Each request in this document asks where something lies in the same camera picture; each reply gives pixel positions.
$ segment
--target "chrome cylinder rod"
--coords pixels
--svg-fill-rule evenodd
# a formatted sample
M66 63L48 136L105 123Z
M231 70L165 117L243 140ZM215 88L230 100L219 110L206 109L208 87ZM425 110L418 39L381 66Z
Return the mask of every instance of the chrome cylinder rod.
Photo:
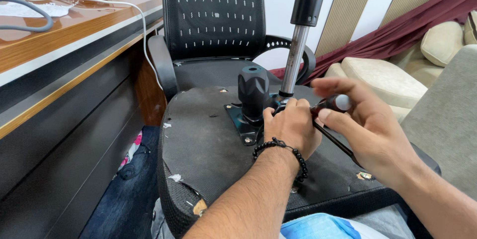
M301 57L305 50L305 43L309 30L309 26L295 25L280 94L285 94L288 97L293 96L293 90L295 89L298 71L300 70Z

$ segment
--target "chair armrest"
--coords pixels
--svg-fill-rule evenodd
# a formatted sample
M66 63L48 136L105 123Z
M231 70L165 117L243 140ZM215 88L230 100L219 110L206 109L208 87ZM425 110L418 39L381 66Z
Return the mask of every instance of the chair armrest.
M275 35L267 35L265 37L265 45L260 51L259 55L265 53L266 51L275 49L275 48L288 48L290 49L291 39L282 37L282 36L275 36ZM303 84L305 80L312 75L313 70L316 66L316 58L313 51L305 46L305 50L303 51L303 68L301 68L300 72L297 76L297 81L295 84Z
M163 35L155 35L147 41L151 61L158 73L159 82L169 102L177 94L177 80L169 49Z

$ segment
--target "beaded bracelet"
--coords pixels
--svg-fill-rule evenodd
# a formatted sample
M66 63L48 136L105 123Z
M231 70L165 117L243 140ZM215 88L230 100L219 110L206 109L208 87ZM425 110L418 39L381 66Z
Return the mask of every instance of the beaded bracelet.
M298 160L298 163L300 163L300 167L301 167L301 175L298 175L295 178L295 181L303 182L303 179L308 177L308 174L307 174L308 169L306 168L305 159L303 159L301 157L301 154L298 152L297 149L292 148L290 146L287 146L283 140L279 140L276 137L273 137L271 139L272 139L272 141L265 142L265 143L255 147L255 150L252 154L253 155L253 160L254 161L257 160L258 155L259 155L259 153L258 153L259 150L265 150L266 148L275 147L275 146L282 147L282 148L288 147L288 148L291 149L291 152L295 155L295 157Z

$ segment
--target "maroon curtain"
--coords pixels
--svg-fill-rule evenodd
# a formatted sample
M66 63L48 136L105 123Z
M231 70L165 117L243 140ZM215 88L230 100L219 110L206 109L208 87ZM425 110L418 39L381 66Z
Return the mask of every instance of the maroon curtain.
M430 0L372 33L317 57L316 67L304 84L319 77L331 64L345 57L383 59L401 53L416 44L430 28L456 20L475 9L477 0ZM271 72L283 78L285 68Z

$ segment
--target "mesh backrest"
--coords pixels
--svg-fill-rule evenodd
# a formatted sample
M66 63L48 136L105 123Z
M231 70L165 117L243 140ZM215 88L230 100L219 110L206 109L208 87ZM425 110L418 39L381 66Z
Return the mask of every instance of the mesh backrest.
M164 0L173 60L255 57L265 43L263 0Z

